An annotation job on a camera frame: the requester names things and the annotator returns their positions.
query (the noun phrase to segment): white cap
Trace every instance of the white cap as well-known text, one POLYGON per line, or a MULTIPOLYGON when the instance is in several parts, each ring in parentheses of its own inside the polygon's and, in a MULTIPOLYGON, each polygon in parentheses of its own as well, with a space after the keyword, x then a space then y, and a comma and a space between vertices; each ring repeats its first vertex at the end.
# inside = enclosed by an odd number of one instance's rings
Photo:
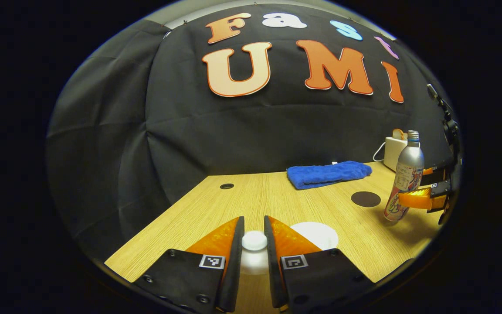
POLYGON ((241 246, 250 251, 259 251, 267 247, 267 237, 262 231, 248 231, 241 239, 241 246))

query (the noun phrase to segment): white cable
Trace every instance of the white cable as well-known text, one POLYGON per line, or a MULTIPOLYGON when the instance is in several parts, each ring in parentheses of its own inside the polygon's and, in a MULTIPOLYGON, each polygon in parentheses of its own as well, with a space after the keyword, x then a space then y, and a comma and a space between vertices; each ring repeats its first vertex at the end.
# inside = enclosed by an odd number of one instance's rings
POLYGON ((375 155, 377 155, 377 153, 379 153, 379 151, 383 148, 383 146, 385 145, 385 143, 386 142, 382 143, 381 146, 379 147, 379 149, 377 151, 375 151, 375 153, 373 154, 373 161, 383 161, 384 160, 384 158, 381 159, 381 160, 375 159, 375 155))

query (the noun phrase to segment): table surface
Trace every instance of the table surface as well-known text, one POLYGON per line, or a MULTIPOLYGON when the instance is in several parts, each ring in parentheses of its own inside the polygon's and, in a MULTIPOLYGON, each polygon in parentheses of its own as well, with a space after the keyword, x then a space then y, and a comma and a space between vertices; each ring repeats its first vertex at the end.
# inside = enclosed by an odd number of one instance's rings
MULTIPOLYGON (((264 230, 269 215, 291 226, 315 221, 338 234, 337 248, 373 282, 416 257, 438 232, 440 212, 411 208, 398 223, 383 209, 394 171, 382 162, 366 163, 373 173, 361 180, 296 190, 284 172, 211 175, 115 252, 105 264, 134 282, 167 249, 186 250, 223 223, 245 217, 245 231, 264 230), (220 189, 232 183, 231 189, 220 189), (374 207, 356 205, 357 191, 379 195, 374 207)), ((236 313, 278 313, 271 306, 268 274, 241 274, 236 313)))

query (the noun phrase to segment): bottle cap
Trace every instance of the bottle cap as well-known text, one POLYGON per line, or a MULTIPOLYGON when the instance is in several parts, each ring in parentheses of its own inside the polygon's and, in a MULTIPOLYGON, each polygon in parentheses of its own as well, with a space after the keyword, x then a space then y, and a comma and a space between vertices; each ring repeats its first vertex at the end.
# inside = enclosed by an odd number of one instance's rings
POLYGON ((262 231, 248 231, 241 239, 241 246, 250 251, 259 251, 267 247, 267 236, 262 231))
POLYGON ((408 131, 408 141, 419 142, 420 141, 420 133, 418 131, 408 131))

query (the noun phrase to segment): blue towel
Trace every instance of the blue towel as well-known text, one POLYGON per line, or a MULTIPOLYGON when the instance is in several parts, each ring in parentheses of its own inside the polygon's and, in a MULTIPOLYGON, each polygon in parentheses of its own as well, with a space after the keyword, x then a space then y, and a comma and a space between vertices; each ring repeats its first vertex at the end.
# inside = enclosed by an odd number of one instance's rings
POLYGON ((345 161, 334 165, 289 167, 288 179, 298 190, 323 187, 341 181, 363 179, 373 169, 356 161, 345 161))

